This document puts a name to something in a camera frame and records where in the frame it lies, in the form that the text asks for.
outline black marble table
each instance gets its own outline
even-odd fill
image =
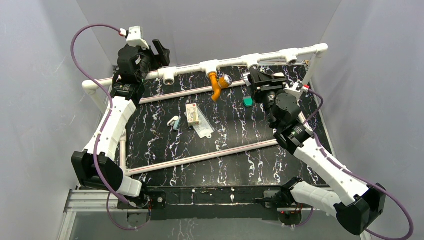
[[[303,65],[261,66],[260,69],[267,74],[284,72],[292,84],[301,82],[307,71]],[[233,81],[239,81],[247,71],[243,66],[224,67],[218,75],[227,74]],[[210,81],[205,73],[195,72],[176,77],[172,86],[164,85],[161,80],[146,81],[144,96],[206,86],[210,86]],[[200,93],[137,106],[127,124],[127,167],[134,169],[274,139],[262,107],[259,104],[244,107],[243,97],[250,95],[246,86],[224,89],[217,103],[211,100],[211,95],[212,92]],[[187,125],[184,112],[188,103],[198,104],[215,128],[212,138],[200,138]],[[303,95],[301,108],[306,116],[317,108],[311,94]],[[178,131],[167,126],[173,116],[181,117]],[[320,116],[309,124],[323,146],[330,150]],[[196,187],[282,185],[292,177],[303,178],[314,185],[325,184],[309,166],[277,145],[133,176],[148,186]]]

